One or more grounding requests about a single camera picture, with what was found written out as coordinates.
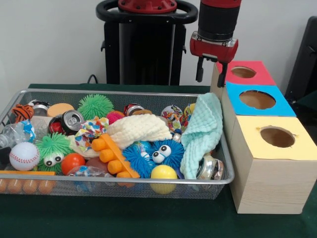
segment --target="baseball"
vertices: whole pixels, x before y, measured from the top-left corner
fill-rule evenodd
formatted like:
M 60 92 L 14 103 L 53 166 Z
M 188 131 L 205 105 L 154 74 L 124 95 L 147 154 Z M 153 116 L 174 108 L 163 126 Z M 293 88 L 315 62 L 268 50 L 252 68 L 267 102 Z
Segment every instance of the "baseball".
M 19 171 L 33 169 L 40 161 L 38 148 L 30 142 L 22 142 L 13 147 L 10 152 L 10 163 Z

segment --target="black cable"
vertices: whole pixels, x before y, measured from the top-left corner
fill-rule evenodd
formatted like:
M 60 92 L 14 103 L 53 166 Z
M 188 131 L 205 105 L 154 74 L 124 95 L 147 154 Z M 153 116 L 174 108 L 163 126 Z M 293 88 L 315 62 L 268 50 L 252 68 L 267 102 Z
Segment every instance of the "black cable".
M 92 75 L 89 76 L 87 83 L 90 83 L 90 80 L 91 80 L 92 78 L 94 78 L 94 79 L 95 79 L 95 82 L 98 83 L 97 77 L 96 77 L 94 74 L 92 74 Z

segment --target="green table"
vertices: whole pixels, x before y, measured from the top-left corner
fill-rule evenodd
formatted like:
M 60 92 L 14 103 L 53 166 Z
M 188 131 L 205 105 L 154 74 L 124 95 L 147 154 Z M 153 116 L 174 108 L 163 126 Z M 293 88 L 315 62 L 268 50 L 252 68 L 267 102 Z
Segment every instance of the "green table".
M 47 85 L 31 88 L 205 93 L 208 87 Z M 0 195 L 2 237 L 316 238 L 317 187 L 301 215 L 239 215 L 230 188 L 214 200 Z

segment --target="orange ball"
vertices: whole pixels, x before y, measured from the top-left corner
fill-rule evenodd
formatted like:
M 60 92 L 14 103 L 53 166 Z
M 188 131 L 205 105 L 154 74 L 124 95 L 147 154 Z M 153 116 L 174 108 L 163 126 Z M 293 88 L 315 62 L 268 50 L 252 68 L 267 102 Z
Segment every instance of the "orange ball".
M 0 178 L 0 193 L 5 192 L 7 184 L 8 184 L 7 179 Z
M 39 184 L 39 191 L 41 194 L 50 194 L 56 185 L 56 181 L 42 180 Z
M 64 175 L 67 175 L 73 168 L 85 165 L 85 163 L 86 161 L 83 156 L 78 153 L 71 153 L 66 155 L 61 162 L 61 170 Z
M 38 188 L 38 181 L 32 180 L 32 179 L 26 180 L 23 184 L 23 187 L 22 187 L 23 191 L 26 194 L 35 193 L 37 188 Z
M 22 188 L 22 183 L 18 179 L 11 179 L 8 184 L 8 191 L 10 193 L 20 193 Z

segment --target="wire mesh basket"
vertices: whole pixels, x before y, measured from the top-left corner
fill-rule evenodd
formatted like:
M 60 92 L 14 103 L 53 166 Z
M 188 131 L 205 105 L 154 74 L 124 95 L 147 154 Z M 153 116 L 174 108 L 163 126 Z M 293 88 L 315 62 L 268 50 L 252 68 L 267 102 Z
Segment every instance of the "wire mesh basket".
M 80 99 L 88 94 L 107 96 L 113 102 L 114 109 L 118 111 L 123 110 L 127 104 L 138 103 L 156 115 L 160 115 L 168 105 L 174 104 L 185 108 L 188 104 L 195 103 L 197 99 L 195 94 L 27 89 L 18 92 L 0 115 L 0 129 L 2 131 L 6 124 L 14 123 L 15 116 L 11 113 L 11 109 L 18 103 L 25 105 L 37 99 L 51 104 L 69 103 L 74 108 L 78 108 Z M 234 178 L 224 134 L 221 137 L 220 146 L 212 155 L 224 163 L 222 180 L 94 178 L 0 173 L 0 192 L 66 196 L 215 199 L 224 185 L 230 183 Z M 8 165 L 5 169 L 12 170 L 12 167 Z

